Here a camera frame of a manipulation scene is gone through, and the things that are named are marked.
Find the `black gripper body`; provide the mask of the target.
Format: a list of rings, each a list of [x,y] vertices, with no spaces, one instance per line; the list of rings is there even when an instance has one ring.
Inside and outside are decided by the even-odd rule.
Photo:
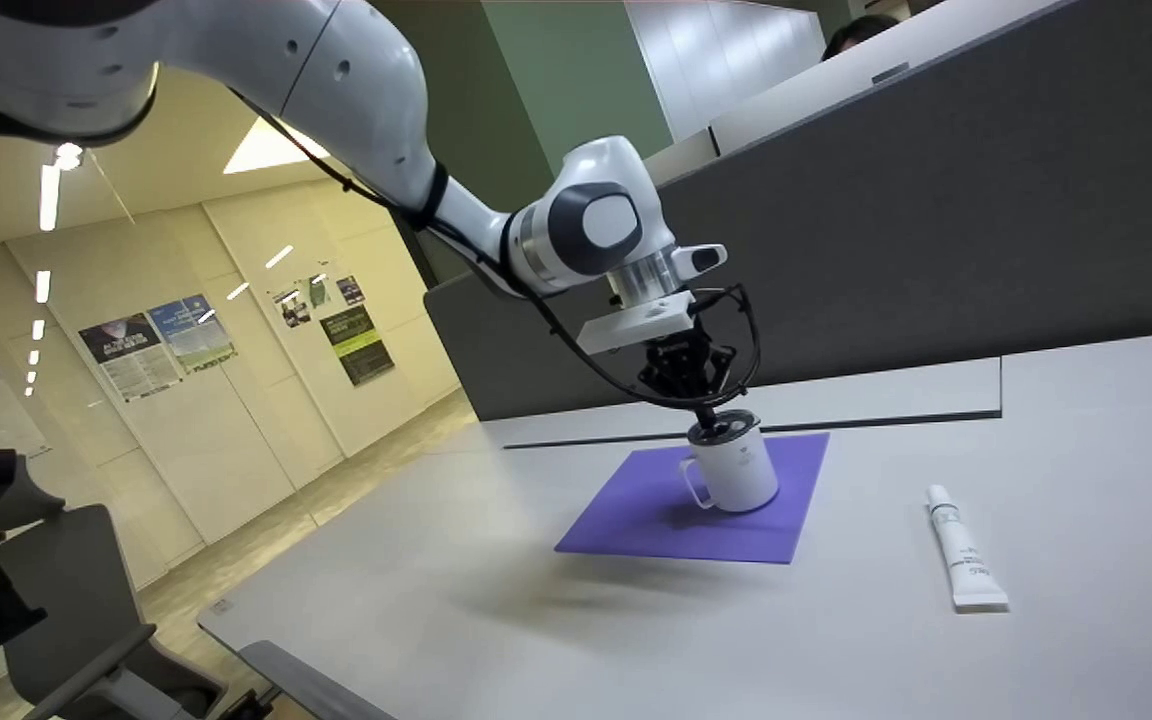
[[[638,381],[663,401],[716,401],[741,389],[734,350],[710,342],[704,330],[676,333],[649,344]]]

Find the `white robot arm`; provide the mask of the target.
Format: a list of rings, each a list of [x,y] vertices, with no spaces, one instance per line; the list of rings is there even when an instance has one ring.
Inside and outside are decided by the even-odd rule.
[[[637,350],[637,401],[710,414],[741,391],[734,353],[704,333],[722,300],[706,277],[729,253],[671,237],[637,144],[589,139],[538,202],[486,210],[429,150],[425,63],[367,0],[0,0],[0,135],[116,144],[169,68],[305,133],[505,297],[538,309],[601,282],[612,309],[567,350],[578,362]]]

